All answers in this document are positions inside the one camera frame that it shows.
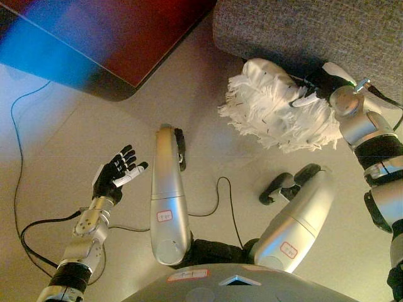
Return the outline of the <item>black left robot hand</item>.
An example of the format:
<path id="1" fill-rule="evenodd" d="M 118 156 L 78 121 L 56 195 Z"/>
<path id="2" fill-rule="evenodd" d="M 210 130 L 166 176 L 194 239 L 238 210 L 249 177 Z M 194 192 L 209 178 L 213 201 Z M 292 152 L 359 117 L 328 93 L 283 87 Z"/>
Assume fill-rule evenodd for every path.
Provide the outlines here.
<path id="1" fill-rule="evenodd" d="M 92 198 L 105 197 L 117 205 L 123 196 L 123 185 L 134 180 L 149 166 L 147 162 L 136 164 L 136 160 L 135 150 L 127 145 L 108 163 L 103 164 L 92 182 Z"/>

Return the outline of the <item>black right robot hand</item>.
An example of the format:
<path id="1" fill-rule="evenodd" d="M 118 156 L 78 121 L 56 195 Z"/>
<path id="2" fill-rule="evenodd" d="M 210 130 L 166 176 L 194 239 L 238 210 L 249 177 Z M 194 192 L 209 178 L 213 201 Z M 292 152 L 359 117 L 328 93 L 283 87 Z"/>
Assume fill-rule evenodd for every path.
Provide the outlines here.
<path id="1" fill-rule="evenodd" d="M 333 62 L 326 62 L 322 67 L 303 79 L 307 91 L 298 99 L 289 103 L 293 108 L 300 108 L 317 102 L 328 100 L 330 95 L 343 86 L 356 86 L 356 81 L 343 68 Z"/>

